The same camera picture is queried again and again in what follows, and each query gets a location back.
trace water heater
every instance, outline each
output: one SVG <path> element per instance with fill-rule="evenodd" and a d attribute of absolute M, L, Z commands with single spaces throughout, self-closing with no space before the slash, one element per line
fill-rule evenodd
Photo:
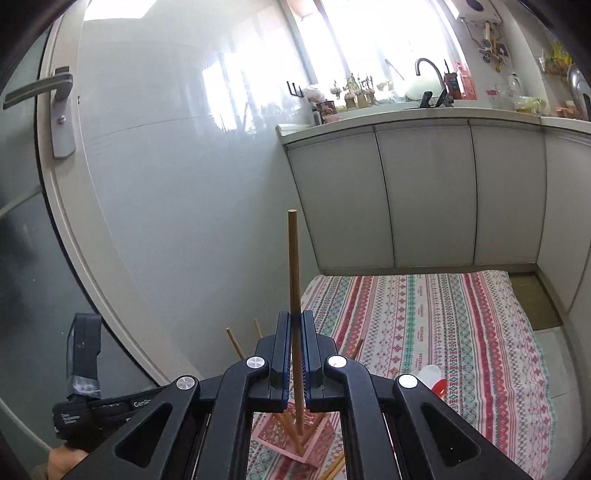
<path fill-rule="evenodd" d="M 445 0 L 447 6 L 452 11 L 452 15 L 457 20 L 463 18 L 467 22 L 483 24 L 500 24 L 502 22 L 495 7 L 489 0 Z"/>

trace patterned fabric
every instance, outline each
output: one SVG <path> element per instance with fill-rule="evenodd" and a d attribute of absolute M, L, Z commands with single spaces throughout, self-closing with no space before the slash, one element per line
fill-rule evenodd
<path fill-rule="evenodd" d="M 394 378 L 438 365 L 446 402 L 535 480 L 544 478 L 556 415 L 541 350 L 506 272 L 321 275 L 302 307 L 341 354 L 365 337 L 359 361 L 371 373 Z M 252 441 L 248 478 L 317 478 L 342 451 L 337 414 L 332 421 L 337 436 L 320 470 Z"/>

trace white countertop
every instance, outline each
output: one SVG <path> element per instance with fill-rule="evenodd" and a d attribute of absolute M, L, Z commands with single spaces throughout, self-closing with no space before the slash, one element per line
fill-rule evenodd
<path fill-rule="evenodd" d="M 510 112 L 506 110 L 494 110 L 489 108 L 417 108 L 393 112 L 370 113 L 338 122 L 312 127 L 311 125 L 281 124 L 277 125 L 277 135 L 283 145 L 316 137 L 331 132 L 338 132 L 348 128 L 363 127 L 404 120 L 421 120 L 427 118 L 483 118 L 493 120 L 505 120 L 521 122 L 545 127 L 564 128 L 567 130 L 582 132 L 591 135 L 591 122 L 572 120 L 558 117 L 539 117 L 526 113 Z"/>

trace floor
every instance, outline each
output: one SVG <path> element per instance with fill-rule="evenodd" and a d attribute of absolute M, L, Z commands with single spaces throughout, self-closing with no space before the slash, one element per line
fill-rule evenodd
<path fill-rule="evenodd" d="M 534 330 L 562 325 L 554 303 L 535 273 L 512 274 L 509 278 L 513 285 L 513 292 Z"/>
<path fill-rule="evenodd" d="M 550 377 L 550 397 L 557 416 L 554 447 L 546 480 L 562 480 L 579 457 L 583 446 L 579 388 L 563 328 L 559 326 L 534 333 L 544 352 Z"/>

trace pink container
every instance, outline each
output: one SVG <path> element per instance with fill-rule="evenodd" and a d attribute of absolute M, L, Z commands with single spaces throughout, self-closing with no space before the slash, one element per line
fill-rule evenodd
<path fill-rule="evenodd" d="M 287 408 L 291 410 L 295 416 L 296 408 L 294 403 L 290 401 L 287 404 Z M 304 411 L 304 425 L 307 425 L 308 427 L 312 425 L 318 415 L 319 414 L 317 413 Z M 331 414 L 325 415 L 318 425 L 314 435 L 312 435 L 310 440 L 304 445 L 303 456 L 297 454 L 296 448 L 289 435 L 271 413 L 267 413 L 263 416 L 263 419 L 258 423 L 252 433 L 252 438 L 286 457 L 301 463 L 306 463 L 315 468 L 320 468 L 324 463 L 324 458 L 326 457 L 330 445 L 332 445 L 333 438 L 335 437 L 335 431 L 330 424 L 331 418 Z"/>

